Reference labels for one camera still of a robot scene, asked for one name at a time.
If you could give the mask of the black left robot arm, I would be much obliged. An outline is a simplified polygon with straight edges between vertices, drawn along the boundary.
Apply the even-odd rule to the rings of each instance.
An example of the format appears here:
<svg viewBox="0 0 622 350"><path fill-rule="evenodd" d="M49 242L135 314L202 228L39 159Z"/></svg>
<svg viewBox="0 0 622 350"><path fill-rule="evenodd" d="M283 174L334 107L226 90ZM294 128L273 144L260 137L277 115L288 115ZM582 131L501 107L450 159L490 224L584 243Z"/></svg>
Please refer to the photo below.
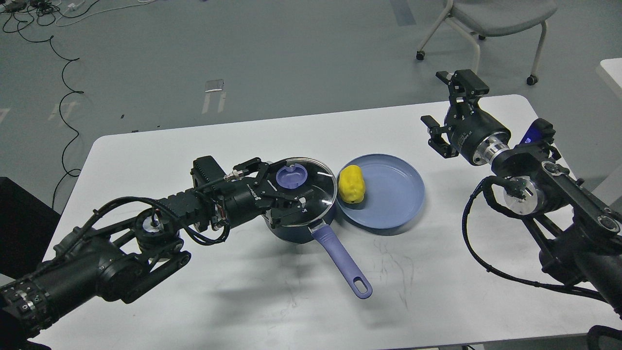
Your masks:
<svg viewBox="0 0 622 350"><path fill-rule="evenodd" d="M29 339L93 297L132 303L191 259L180 231L197 244L226 241L230 230L269 213L277 228L300 212L310 189L278 185L273 164L256 157L226 174L213 157L194 160L193 186L162 199L125 196L95 209L54 246L55 257L1 288L1 348L42 349Z"/></svg>

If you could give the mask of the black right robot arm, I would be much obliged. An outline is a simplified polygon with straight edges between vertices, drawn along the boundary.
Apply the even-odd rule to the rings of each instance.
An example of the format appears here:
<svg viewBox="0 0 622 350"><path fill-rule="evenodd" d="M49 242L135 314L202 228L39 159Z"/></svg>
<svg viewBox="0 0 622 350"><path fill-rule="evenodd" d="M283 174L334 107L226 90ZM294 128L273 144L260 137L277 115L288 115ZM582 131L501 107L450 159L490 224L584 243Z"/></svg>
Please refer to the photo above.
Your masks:
<svg viewBox="0 0 622 350"><path fill-rule="evenodd" d="M479 106L489 87L472 70L438 71L449 91L444 124L421 117L429 146L443 158L462 156L473 166L488 164L462 214L462 237L469 253L487 272L535 288L605 302L622 310L621 215L609 208L581 179L558 164L555 129L543 118L532 122L513 148L511 131ZM520 220L538 245L542 272L556 284L539 283L504 273L473 250L468 216L478 195L490 208Z"/></svg>

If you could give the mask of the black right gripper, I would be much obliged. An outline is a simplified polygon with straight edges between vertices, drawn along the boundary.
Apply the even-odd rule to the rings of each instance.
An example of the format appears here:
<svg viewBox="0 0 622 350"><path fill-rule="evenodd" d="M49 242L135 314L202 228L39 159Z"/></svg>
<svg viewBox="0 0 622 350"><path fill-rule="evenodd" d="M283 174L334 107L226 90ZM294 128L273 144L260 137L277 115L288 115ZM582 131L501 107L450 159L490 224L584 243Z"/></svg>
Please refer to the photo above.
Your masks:
<svg viewBox="0 0 622 350"><path fill-rule="evenodd" d="M478 108L480 98L489 93L489 86L471 69L454 73L437 71L435 77L448 86L450 107L445 126L440 126L431 115L421 117L430 137L428 145L443 158L462 155L473 166L492 164L496 157L509 150L507 143L511 132Z"/></svg>

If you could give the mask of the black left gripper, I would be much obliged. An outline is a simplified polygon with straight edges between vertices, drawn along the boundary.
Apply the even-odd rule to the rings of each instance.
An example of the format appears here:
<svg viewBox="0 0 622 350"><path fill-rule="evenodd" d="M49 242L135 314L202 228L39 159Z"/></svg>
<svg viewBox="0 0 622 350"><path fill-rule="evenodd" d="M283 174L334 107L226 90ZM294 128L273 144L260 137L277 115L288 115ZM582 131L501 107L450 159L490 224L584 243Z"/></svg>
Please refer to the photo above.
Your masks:
<svg viewBox="0 0 622 350"><path fill-rule="evenodd" d="M271 164L259 157L233 167L232 182L221 186L226 221L236 228L269 211L269 228L295 228L306 224L305 197L278 197L267 177Z"/></svg>

